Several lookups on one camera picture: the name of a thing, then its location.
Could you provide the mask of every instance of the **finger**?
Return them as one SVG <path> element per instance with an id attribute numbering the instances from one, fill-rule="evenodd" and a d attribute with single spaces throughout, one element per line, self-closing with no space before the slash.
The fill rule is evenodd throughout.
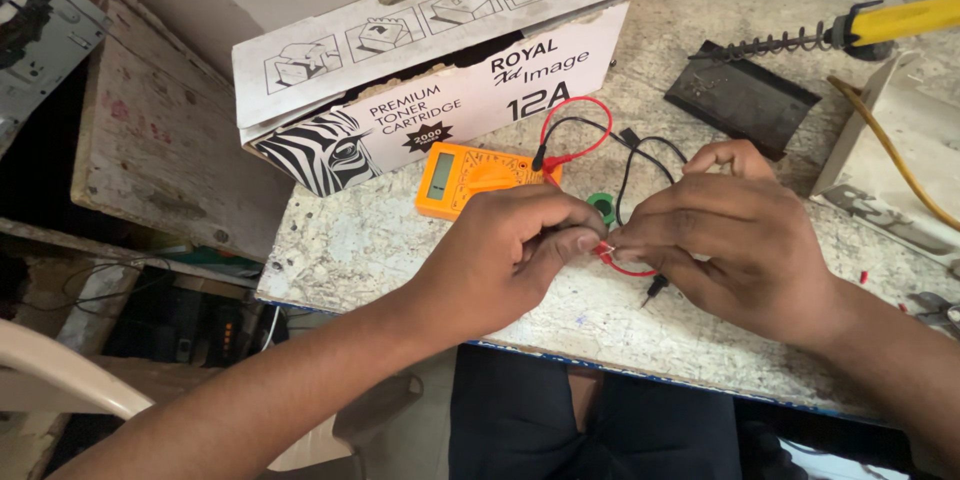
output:
<path id="1" fill-rule="evenodd" d="M 759 254 L 763 227 L 755 222 L 696 210 L 634 215 L 629 226 L 610 234 L 609 244 L 631 250 L 643 247 L 679 247 L 689 253 L 748 264 Z"/>
<path id="2" fill-rule="evenodd" d="M 769 181 L 693 173 L 648 197 L 633 209 L 632 215 L 700 210 L 738 219 L 754 219 L 763 215 L 769 207 L 774 187 L 778 186 Z"/>
<path id="3" fill-rule="evenodd" d="M 607 237 L 609 229 L 593 205 L 562 191 L 518 199 L 512 209 L 510 226 L 521 241 L 527 241 L 547 227 L 560 229 L 582 226 Z"/>
<path id="4" fill-rule="evenodd" d="M 540 242 L 530 262 L 523 266 L 516 278 L 524 281 L 535 293 L 546 294 L 561 268 L 599 243 L 600 237 L 591 228 L 572 227 L 555 232 Z"/>
<path id="5" fill-rule="evenodd" d="M 526 264 L 530 262 L 530 259 L 533 258 L 534 253 L 537 251 L 537 247 L 540 246 L 541 242 L 544 240 L 544 235 L 536 235 L 530 240 L 523 242 L 523 254 L 520 257 L 520 262 L 518 264 Z"/>
<path id="6" fill-rule="evenodd" d="M 730 163 L 733 175 L 748 180 L 775 180 L 774 171 L 750 141 L 714 142 L 700 148 L 683 166 L 683 174 L 706 172 L 713 165 Z"/>
<path id="7" fill-rule="evenodd" d="M 690 253 L 677 247 L 647 247 L 633 255 L 635 260 L 666 276 L 693 305 L 706 312 L 713 313 L 718 300 L 729 293 L 704 272 Z"/>
<path id="8" fill-rule="evenodd" d="M 563 192 L 563 190 L 551 186 L 550 184 L 527 184 L 523 186 L 516 186 L 515 188 L 510 188 L 507 190 L 491 191 L 491 193 L 508 198 L 525 198 L 560 192 Z"/>

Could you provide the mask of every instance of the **metal spring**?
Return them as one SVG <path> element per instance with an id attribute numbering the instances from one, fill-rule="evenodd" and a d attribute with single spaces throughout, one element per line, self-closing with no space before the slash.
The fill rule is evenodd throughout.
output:
<path id="1" fill-rule="evenodd" d="M 824 51 L 840 48 L 840 45 L 833 43 L 825 28 L 826 25 L 821 20 L 817 23 L 816 34 L 811 36 L 807 35 L 807 28 L 802 27 L 797 32 L 797 37 L 793 39 L 790 38 L 789 32 L 783 32 L 783 37 L 779 40 L 775 40 L 773 34 L 771 34 L 767 36 L 766 41 L 761 41 L 760 38 L 754 38 L 751 44 L 745 41 L 741 41 L 739 45 L 731 43 L 726 48 L 714 51 L 710 56 L 724 62 L 732 62 L 735 60 L 745 60 L 753 56 L 765 56 L 771 52 L 773 54 L 780 54 L 786 50 L 792 53 L 798 48 L 802 48 L 806 52 L 817 48 Z"/>

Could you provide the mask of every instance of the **yellow cable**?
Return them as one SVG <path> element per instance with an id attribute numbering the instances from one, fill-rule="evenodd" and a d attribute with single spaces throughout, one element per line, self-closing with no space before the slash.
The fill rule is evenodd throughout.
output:
<path id="1" fill-rule="evenodd" d="M 899 170 L 900 175 L 903 176 L 903 179 L 906 180 L 906 183 L 910 186 L 910 189 L 913 190 L 914 194 L 917 195 L 917 198 L 924 206 L 927 206 L 930 209 L 930 212 L 933 212 L 934 216 L 937 216 L 942 222 L 949 225 L 951 228 L 954 228 L 956 231 L 960 231 L 960 221 L 957 221 L 953 216 L 944 212 L 944 209 L 937 206 L 937 203 L 934 202 L 927 195 L 927 192 L 924 191 L 923 186 L 917 181 L 917 178 L 914 177 L 913 172 L 906 167 L 904 163 L 904 158 L 901 157 L 900 153 L 897 152 L 894 147 L 894 143 L 890 142 L 890 137 L 887 137 L 887 134 L 883 132 L 883 128 L 877 122 L 877 119 L 874 118 L 874 115 L 870 113 L 870 109 L 867 108 L 867 105 L 863 103 L 860 99 L 860 91 L 847 84 L 846 82 L 840 80 L 839 78 L 831 75 L 826 78 L 831 84 L 833 84 L 840 93 L 843 93 L 849 102 L 853 105 L 860 117 L 867 122 L 867 125 L 870 126 L 870 129 L 873 129 L 873 133 L 878 139 L 880 139 L 881 144 L 883 144 L 883 149 L 887 150 L 887 153 L 890 155 L 890 159 L 894 161 L 896 169 Z"/>

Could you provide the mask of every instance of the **zebra graphic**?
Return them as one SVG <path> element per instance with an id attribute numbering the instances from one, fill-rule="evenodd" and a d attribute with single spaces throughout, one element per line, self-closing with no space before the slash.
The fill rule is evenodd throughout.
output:
<path id="1" fill-rule="evenodd" d="M 254 146 L 317 196 L 342 191 L 383 174 L 363 145 L 372 130 L 336 111 L 320 114 Z"/>

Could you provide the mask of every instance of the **workbench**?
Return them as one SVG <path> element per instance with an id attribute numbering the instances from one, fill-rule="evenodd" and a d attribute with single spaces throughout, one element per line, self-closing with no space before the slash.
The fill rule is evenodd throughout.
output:
<path id="1" fill-rule="evenodd" d="M 632 0 L 604 88 L 594 94 L 612 110 L 614 128 L 675 142 L 688 156 L 726 136 L 664 101 L 664 93 L 704 40 L 730 41 L 791 35 L 844 15 L 865 0 Z M 928 58 L 924 90 L 949 100 L 960 95 L 960 32 L 928 34 L 899 42 Z M 777 178 L 801 197 L 810 194 L 834 142 L 852 112 L 826 81 L 830 74 L 862 86 L 881 64 L 843 52 L 795 52 L 755 59 L 776 74 L 821 95 L 774 164 Z M 562 116 L 602 121 L 590 105 L 574 104 Z M 544 114 L 527 118 L 470 145 L 533 155 Z M 596 140 L 594 129 L 567 124 L 551 139 L 553 155 Z M 644 146 L 679 174 L 680 162 L 656 143 Z M 628 152 L 615 143 L 566 166 L 562 187 L 586 199 L 616 194 Z M 420 216 L 414 197 L 424 162 L 318 198 L 297 186 L 276 236 L 257 290 L 263 301 L 344 313 L 376 300 L 406 282 L 450 223 Z M 633 161 L 623 203 L 624 219 L 645 197 L 666 188 L 662 173 Z M 867 290 L 891 303 L 920 306 L 907 294 L 957 290 L 942 265 L 856 224 L 834 209 L 806 201 L 823 255 L 837 275 L 856 281 L 869 271 Z M 862 394 L 828 373 L 821 363 L 791 347 L 762 339 L 704 313 L 671 287 L 641 310 L 650 279 L 620 275 L 595 257 L 565 268 L 542 304 L 508 328 L 477 341 L 487 346 L 542 355 L 609 371 L 711 388 L 821 412 L 876 417 Z"/>

